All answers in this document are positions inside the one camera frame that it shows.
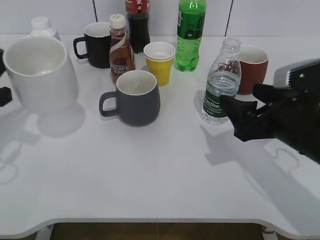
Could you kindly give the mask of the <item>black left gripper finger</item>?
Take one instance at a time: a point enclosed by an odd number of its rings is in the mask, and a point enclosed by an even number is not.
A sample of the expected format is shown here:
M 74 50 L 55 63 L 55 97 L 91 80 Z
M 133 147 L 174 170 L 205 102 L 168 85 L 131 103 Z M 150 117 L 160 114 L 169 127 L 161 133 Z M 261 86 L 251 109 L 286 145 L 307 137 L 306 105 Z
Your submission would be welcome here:
M 0 49 L 0 80 L 3 80 L 3 75 L 6 71 L 4 64 L 4 50 Z M 13 100 L 12 90 L 6 85 L 5 82 L 0 83 L 0 106 L 4 107 L 8 105 Z

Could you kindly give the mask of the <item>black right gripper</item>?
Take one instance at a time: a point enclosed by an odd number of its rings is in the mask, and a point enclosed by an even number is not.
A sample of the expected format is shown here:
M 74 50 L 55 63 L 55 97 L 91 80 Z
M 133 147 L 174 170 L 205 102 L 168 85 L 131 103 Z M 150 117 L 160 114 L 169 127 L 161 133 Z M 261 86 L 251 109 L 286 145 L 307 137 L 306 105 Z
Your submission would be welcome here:
M 278 139 L 300 154 L 320 161 L 320 69 L 299 67 L 288 73 L 283 87 L 257 83 L 257 101 L 241 101 L 221 95 L 219 103 L 242 142 Z

